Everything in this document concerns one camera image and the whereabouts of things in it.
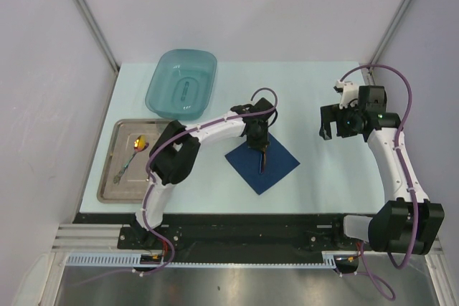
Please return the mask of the iridescent fork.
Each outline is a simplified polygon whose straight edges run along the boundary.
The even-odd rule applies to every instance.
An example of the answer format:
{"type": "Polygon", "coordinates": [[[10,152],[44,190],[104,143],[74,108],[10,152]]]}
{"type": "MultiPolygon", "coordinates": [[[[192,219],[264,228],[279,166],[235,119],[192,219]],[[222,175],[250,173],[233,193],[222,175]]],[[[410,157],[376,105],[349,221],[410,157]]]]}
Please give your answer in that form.
{"type": "Polygon", "coordinates": [[[266,159],[267,159],[267,150],[264,149],[260,152],[260,174],[264,174],[265,172],[266,159]]]}

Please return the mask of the blue paper napkin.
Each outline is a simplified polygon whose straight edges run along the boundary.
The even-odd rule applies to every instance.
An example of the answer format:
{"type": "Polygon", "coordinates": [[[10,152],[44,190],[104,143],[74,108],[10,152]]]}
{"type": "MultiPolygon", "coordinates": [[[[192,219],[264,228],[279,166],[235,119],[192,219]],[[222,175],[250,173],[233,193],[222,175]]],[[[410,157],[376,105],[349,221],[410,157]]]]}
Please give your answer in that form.
{"type": "Polygon", "coordinates": [[[273,135],[269,134],[268,139],[270,145],[265,153],[243,143],[225,155],[257,195],[265,193],[301,164],[273,135]]]}

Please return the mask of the iridescent spoon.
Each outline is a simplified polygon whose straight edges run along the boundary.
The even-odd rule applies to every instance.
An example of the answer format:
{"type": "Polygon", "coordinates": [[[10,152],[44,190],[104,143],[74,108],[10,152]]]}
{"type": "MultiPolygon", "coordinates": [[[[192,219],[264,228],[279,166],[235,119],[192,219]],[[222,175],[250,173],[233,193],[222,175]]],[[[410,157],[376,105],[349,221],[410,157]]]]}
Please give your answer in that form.
{"type": "Polygon", "coordinates": [[[128,169],[129,165],[131,164],[132,160],[135,158],[135,156],[147,149],[149,146],[149,142],[146,139],[145,135],[140,135],[138,136],[134,143],[133,143],[133,153],[131,154],[130,158],[128,161],[122,166],[122,168],[119,170],[119,172],[113,177],[113,183],[114,184],[119,184],[120,180],[122,179],[124,173],[128,169]]]}

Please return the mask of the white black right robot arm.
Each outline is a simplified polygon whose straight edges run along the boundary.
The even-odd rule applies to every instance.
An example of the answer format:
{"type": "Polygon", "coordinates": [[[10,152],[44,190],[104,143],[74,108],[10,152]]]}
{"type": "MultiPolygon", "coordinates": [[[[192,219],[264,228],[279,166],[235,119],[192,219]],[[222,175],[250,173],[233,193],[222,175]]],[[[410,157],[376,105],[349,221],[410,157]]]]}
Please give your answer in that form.
{"type": "Polygon", "coordinates": [[[362,135],[374,158],[384,188],[383,207],[373,216],[346,215],[332,229],[331,242],[348,249],[357,239],[376,252],[427,254],[445,217],[441,204],[423,191],[407,155],[398,114],[387,112],[382,86],[337,82],[339,103],[323,106],[319,135],[350,138],[362,135]]]}

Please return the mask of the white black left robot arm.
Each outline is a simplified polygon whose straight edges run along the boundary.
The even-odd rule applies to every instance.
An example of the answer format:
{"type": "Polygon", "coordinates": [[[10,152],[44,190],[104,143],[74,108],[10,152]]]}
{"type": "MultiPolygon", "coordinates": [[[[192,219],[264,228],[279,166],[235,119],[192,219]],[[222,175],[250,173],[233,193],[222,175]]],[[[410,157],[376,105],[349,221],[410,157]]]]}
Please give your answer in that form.
{"type": "Polygon", "coordinates": [[[260,98],[254,104],[236,105],[223,116],[204,124],[184,125],[171,121],[149,153],[146,163],[147,191],[131,226],[134,241],[141,247],[153,247],[156,229],[172,191],[191,173],[200,149],[206,145],[236,137],[246,138],[248,148],[261,154],[266,165],[269,119],[278,116],[277,104],[260,98]]]}

